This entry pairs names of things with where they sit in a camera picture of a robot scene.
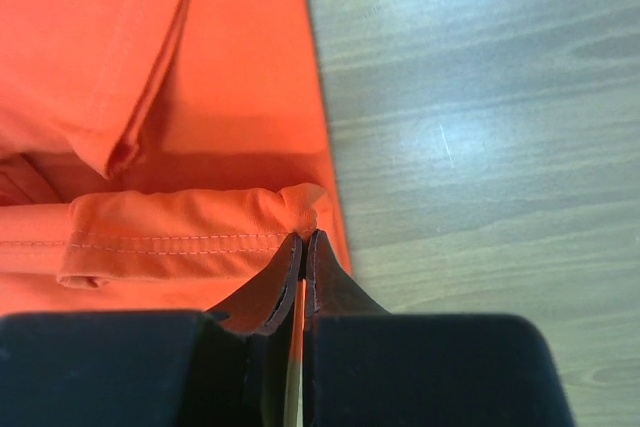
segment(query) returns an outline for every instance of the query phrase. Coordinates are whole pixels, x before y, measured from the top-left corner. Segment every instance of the orange garment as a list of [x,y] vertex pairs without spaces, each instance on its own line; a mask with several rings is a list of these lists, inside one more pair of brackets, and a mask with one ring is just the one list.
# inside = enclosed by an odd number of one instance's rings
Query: orange garment
[[305,0],[0,0],[0,315],[198,308],[348,255]]

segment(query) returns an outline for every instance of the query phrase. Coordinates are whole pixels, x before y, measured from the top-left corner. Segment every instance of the seam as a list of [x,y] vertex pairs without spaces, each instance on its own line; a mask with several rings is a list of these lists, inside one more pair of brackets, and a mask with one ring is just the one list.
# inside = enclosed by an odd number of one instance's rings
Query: seam
[[31,255],[41,255],[41,256],[59,256],[60,252],[0,252],[0,255],[15,255],[17,257],[31,256]]
[[[306,229],[297,232],[298,234],[308,234],[313,229]],[[85,232],[83,230],[74,230],[73,233],[92,235],[96,237],[102,237],[107,239],[121,239],[121,240],[206,240],[206,239],[236,239],[236,238],[273,238],[273,237],[285,237],[289,234],[296,233],[296,231],[274,234],[228,234],[228,235],[193,235],[183,237],[123,237],[118,235],[100,234],[98,232]],[[14,242],[14,241],[0,241],[0,246],[34,246],[34,245],[67,245],[65,241],[51,241],[51,242]],[[79,244],[70,244],[72,247],[77,247]]]
[[261,252],[266,250],[278,250],[279,247],[265,247],[261,249],[233,249],[233,250],[200,250],[195,252],[173,252],[173,251],[149,251],[149,250],[126,250],[126,249],[113,249],[111,247],[104,247],[102,245],[94,244],[69,244],[70,247],[76,247],[78,249],[98,249],[106,250],[109,252],[117,252],[120,254],[150,254],[150,255],[204,255],[204,254],[231,254],[236,252]]
[[[298,232],[299,234],[308,234],[312,229],[307,229]],[[101,234],[99,232],[87,232],[84,230],[74,230],[74,234],[91,235],[95,237],[102,237],[105,239],[121,239],[121,240],[206,240],[206,239],[245,239],[245,238],[272,238],[272,237],[286,237],[292,232],[282,232],[273,234],[222,234],[222,235],[188,235],[188,236],[168,236],[168,237],[125,237],[119,235]]]
[[0,242],[0,245],[65,245],[66,242]]

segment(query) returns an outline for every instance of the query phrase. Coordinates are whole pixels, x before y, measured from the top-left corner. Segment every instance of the fabric fold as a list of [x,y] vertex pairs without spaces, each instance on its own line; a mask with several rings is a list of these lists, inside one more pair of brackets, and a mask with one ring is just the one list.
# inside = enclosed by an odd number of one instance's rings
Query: fabric fold
[[191,281],[217,282],[208,282],[205,298],[191,298],[195,305],[222,300],[229,286],[266,266],[289,233],[308,239],[332,225],[331,201],[312,184],[279,192],[127,191],[89,194],[71,204],[6,207],[0,209],[0,282],[2,275],[21,275],[23,283],[14,288],[14,301],[1,299],[0,306],[19,311],[24,299],[28,310],[49,307],[52,292],[35,302],[20,293],[32,290],[30,279],[42,282],[33,276],[56,279],[64,288],[55,292],[69,305],[77,292],[96,292],[80,294],[85,309],[127,308],[123,293],[138,302],[148,296],[149,308],[167,307],[155,304],[158,292],[173,286],[178,294]]

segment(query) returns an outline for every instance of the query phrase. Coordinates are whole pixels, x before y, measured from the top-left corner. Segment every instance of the black object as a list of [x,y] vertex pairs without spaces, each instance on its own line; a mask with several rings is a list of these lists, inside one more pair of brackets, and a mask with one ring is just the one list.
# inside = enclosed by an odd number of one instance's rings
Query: black object
[[397,316],[289,236],[210,311],[0,319],[0,426],[284,424],[299,266],[306,426],[572,426],[547,346],[508,315]]

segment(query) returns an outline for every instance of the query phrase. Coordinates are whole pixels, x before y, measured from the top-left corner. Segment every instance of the wood grain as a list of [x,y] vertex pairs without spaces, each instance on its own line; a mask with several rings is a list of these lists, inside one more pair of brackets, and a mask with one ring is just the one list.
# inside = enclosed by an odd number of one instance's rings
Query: wood grain
[[309,0],[361,284],[512,312],[640,425],[640,0]]

